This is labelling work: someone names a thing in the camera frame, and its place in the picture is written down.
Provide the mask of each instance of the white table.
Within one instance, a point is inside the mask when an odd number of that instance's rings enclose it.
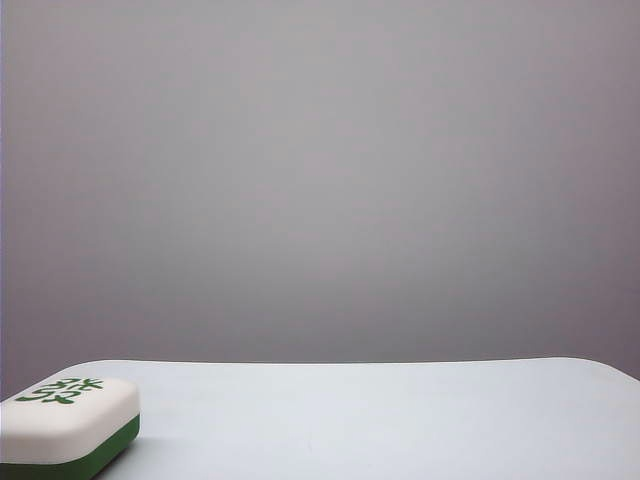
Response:
[[[640,382],[588,360],[63,372],[140,386],[140,436],[100,480],[640,479]]]

